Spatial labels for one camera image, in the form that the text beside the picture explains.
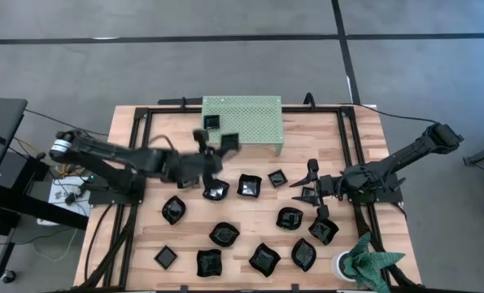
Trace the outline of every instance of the wooden table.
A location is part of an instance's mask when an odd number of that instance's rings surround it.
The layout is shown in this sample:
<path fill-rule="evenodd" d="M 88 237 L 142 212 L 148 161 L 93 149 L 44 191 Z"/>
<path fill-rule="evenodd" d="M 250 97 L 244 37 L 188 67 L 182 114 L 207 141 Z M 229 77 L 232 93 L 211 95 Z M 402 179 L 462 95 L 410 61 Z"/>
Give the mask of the wooden table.
<path fill-rule="evenodd" d="M 109 142 L 128 145 L 134 109 L 135 106 L 116 108 Z M 360 107 L 357 107 L 355 112 L 365 159 L 380 160 L 388 156 L 378 114 Z M 351 205 L 347 201 L 339 202 L 333 198 L 326 198 L 330 220 L 338 225 L 339 232 L 331 244 L 323 246 L 307 230 L 316 217 L 316 209 L 307 203 L 291 199 L 300 194 L 301 187 L 282 186 L 274 189 L 267 178 L 267 174 L 282 169 L 288 177 L 289 184 L 298 181 L 305 176 L 307 160 L 311 158 L 319 160 L 320 174 L 338 175 L 345 164 L 336 116 L 333 113 L 299 113 L 284 114 L 283 119 L 286 138 L 280 156 L 275 156 L 271 146 L 247 146 L 242 148 L 237 157 L 224 165 L 224 171 L 219 178 L 227 181 L 231 187 L 228 197 L 223 201 L 212 202 L 204 199 L 203 188 L 178 190 L 174 185 L 164 185 L 155 179 L 148 180 L 144 203 L 138 209 L 127 283 L 129 290 L 178 290 L 180 285 L 188 285 L 191 290 L 272 290 L 290 289 L 292 283 L 298 283 L 302 289 L 354 287 L 353 283 L 337 280 L 330 269 L 331 258 L 353 247 L 358 239 Z M 138 145 L 143 135 L 142 123 L 139 128 Z M 163 133 L 168 135 L 175 147 L 181 151 L 198 150 L 192 130 L 200 126 L 200 114 L 157 114 L 152 123 L 151 137 Z M 353 146 L 349 121 L 346 123 L 349 143 Z M 164 141 L 157 141 L 155 146 L 165 147 Z M 354 148 L 351 151 L 352 160 L 356 162 Z M 264 179 L 257 200 L 246 199 L 236 194 L 241 173 L 258 175 Z M 187 212 L 178 223 L 171 226 L 163 219 L 161 209 L 174 195 L 178 195 L 185 202 Z M 284 231 L 276 227 L 277 212 L 283 207 L 295 207 L 304 212 L 303 223 L 298 230 Z M 96 207 L 91 212 L 74 285 L 83 282 L 89 241 L 104 209 L 103 206 Z M 403 214 L 387 203 L 377 203 L 376 209 L 385 249 L 406 253 L 398 266 L 414 282 L 420 282 Z M 115 210 L 115 207 L 111 209 L 98 231 L 89 258 L 89 272 L 97 267 L 109 248 Z M 220 248 L 208 235 L 216 223 L 221 221 L 238 227 L 241 235 L 232 247 L 221 248 L 221 277 L 200 278 L 196 275 L 197 250 Z M 306 273 L 295 266 L 290 258 L 292 247 L 302 237 L 314 245 L 317 251 L 316 262 Z M 248 262 L 256 247 L 262 242 L 281 256 L 281 261 L 269 278 L 254 270 Z M 153 260 L 164 245 L 168 245 L 178 254 L 168 271 L 164 271 Z M 121 261 L 122 251 L 116 257 L 112 284 L 118 283 Z"/>

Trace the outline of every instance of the green perforated box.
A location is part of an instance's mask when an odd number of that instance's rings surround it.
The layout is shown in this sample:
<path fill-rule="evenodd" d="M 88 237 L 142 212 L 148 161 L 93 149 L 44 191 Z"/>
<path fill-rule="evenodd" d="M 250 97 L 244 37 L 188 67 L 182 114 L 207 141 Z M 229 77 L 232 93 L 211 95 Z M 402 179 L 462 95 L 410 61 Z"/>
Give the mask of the green perforated box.
<path fill-rule="evenodd" d="M 202 118 L 220 116 L 220 129 L 209 130 L 209 141 L 223 133 L 239 133 L 241 144 L 270 144 L 281 152 L 284 142 L 280 96 L 204 96 Z"/>

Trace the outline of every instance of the gray carpet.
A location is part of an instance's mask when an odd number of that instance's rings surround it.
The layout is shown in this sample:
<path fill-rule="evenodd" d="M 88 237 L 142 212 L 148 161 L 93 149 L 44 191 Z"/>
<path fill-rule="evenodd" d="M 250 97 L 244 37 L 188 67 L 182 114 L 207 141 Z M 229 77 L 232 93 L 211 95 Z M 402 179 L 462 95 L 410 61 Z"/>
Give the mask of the gray carpet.
<path fill-rule="evenodd" d="M 347 33 L 484 33 L 484 1 L 341 0 Z M 0 0 L 0 38 L 138 37 L 240 33 L 336 33 L 322 0 Z M 484 172 L 462 156 L 484 148 L 484 40 L 350 41 L 362 103 L 449 124 L 466 139 L 450 155 L 403 170 L 408 225 L 423 283 L 484 291 Z M 0 46 L 0 97 L 99 132 L 117 104 L 205 94 L 277 94 L 285 103 L 311 91 L 318 103 L 350 101 L 338 41 Z M 425 123 L 382 117 L 391 151 Z M 42 150 L 62 125 L 26 115 L 17 137 Z M 17 240 L 49 234 L 33 219 Z M 42 239 L 63 253 L 72 232 Z M 81 249 L 50 262 L 31 245 L 15 249 L 20 275 L 0 292 L 72 285 Z"/>

